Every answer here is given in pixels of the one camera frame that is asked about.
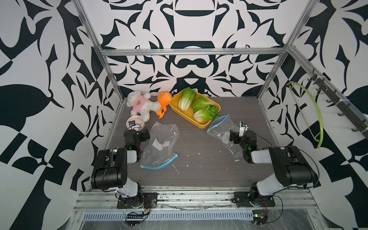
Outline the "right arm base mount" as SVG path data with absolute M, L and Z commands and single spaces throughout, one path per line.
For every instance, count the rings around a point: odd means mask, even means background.
M 250 192 L 234 192 L 232 203 L 238 208 L 265 208 L 276 205 L 273 196 L 251 195 Z

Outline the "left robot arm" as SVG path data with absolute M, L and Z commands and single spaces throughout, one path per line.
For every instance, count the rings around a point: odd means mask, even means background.
M 115 191 L 120 198 L 142 200 L 142 188 L 139 183 L 128 178 L 127 166 L 140 161 L 140 145 L 150 139 L 150 134 L 147 129 L 128 129 L 124 138 L 124 147 L 98 151 L 91 176 L 91 187 L 104 192 Z

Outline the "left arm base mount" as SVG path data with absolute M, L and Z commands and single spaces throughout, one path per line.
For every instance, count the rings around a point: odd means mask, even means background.
M 155 208 L 157 206 L 158 193 L 142 193 L 135 197 L 123 197 L 119 195 L 117 209 Z

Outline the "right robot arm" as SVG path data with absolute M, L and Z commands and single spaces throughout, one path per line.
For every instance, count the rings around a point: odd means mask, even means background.
M 275 193 L 289 187 L 307 188 L 319 181 L 319 172 L 309 165 L 301 150 L 296 146 L 269 147 L 259 150 L 257 135 L 253 131 L 230 131 L 229 141 L 239 144 L 244 159 L 250 164 L 271 164 L 274 173 L 266 179 L 256 182 L 250 188 L 248 199 L 257 201 L 272 197 Z

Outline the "yellow plastic tray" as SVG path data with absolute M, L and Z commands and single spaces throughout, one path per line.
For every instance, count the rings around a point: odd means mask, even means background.
M 197 121 L 194 120 L 194 114 L 195 114 L 194 111 L 193 111 L 193 103 L 194 102 L 190 105 L 190 107 L 186 111 L 182 111 L 179 108 L 179 100 L 180 100 L 180 98 L 182 96 L 182 92 L 183 91 L 184 90 L 180 91 L 175 96 L 173 96 L 173 98 L 169 102 L 169 105 L 170 105 L 171 109 L 174 112 L 176 112 L 178 115 L 180 115 L 181 117 L 183 117 L 185 120 L 187 120 L 191 124 L 195 125 L 196 127 L 200 128 L 200 129 L 205 129 L 211 123 L 211 121 L 208 121 L 208 122 L 204 123 L 204 122 L 197 122 Z M 200 94 L 197 91 L 195 91 L 195 93 L 196 93 L 196 97 L 194 98 L 193 101 L 197 100 L 200 96 L 202 96 L 207 101 L 213 103 L 217 107 L 217 109 L 218 109 L 219 112 L 221 111 L 221 106 L 217 102 L 211 100 L 208 97 L 205 97 L 204 95 Z

